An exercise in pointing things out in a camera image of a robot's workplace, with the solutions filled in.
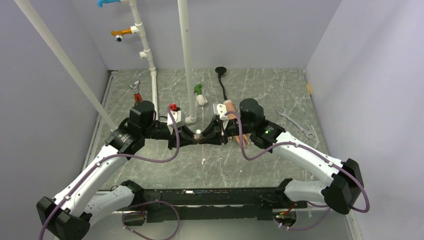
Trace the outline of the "glitter nail polish bottle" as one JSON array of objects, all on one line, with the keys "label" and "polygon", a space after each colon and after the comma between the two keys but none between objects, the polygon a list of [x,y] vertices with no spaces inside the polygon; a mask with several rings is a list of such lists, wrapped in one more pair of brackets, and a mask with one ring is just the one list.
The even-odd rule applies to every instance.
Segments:
[{"label": "glitter nail polish bottle", "polygon": [[200,129],[197,129],[197,130],[194,132],[193,138],[194,138],[197,142],[199,142],[199,141],[203,138],[202,131],[201,131]]}]

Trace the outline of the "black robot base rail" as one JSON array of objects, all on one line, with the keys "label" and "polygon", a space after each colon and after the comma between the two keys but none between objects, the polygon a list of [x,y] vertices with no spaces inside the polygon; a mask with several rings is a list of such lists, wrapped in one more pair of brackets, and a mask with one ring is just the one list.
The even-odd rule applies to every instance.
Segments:
[{"label": "black robot base rail", "polygon": [[305,201],[293,202],[278,187],[142,188],[129,181],[135,196],[123,210],[142,211],[147,223],[171,220],[255,219],[271,221],[305,209]]}]

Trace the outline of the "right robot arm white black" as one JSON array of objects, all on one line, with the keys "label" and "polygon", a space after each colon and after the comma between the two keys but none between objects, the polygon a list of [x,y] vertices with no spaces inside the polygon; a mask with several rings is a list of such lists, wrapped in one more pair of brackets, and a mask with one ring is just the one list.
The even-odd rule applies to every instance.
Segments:
[{"label": "right robot arm white black", "polygon": [[247,156],[243,145],[243,157],[253,161],[271,153],[280,155],[306,169],[318,178],[317,181],[285,179],[275,194],[276,203],[287,208],[293,202],[309,201],[324,203],[340,214],[351,210],[367,213],[370,200],[364,188],[359,164],[349,158],[346,161],[324,154],[294,137],[280,125],[266,119],[264,109],[253,98],[239,104],[239,113],[230,111],[224,104],[215,104],[215,118],[203,130],[196,130],[194,139],[199,144],[227,144],[228,137],[249,134],[251,142],[262,151]]}]

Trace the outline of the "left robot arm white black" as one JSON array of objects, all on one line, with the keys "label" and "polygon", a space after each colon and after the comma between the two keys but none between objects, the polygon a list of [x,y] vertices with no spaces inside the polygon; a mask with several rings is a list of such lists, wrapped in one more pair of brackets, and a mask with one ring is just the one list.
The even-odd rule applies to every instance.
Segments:
[{"label": "left robot arm white black", "polygon": [[[139,101],[106,140],[96,158],[65,189],[53,198],[43,197],[36,205],[42,223],[38,239],[49,231],[60,240],[81,240],[90,227],[104,216],[123,207],[139,209],[144,203],[142,189],[133,183],[120,185],[102,201],[91,203],[105,181],[131,159],[150,163],[174,160],[183,146],[184,113],[175,104],[167,106],[167,121],[156,119],[155,106]],[[151,159],[136,153],[146,139],[167,140],[174,154],[165,159]]]}]

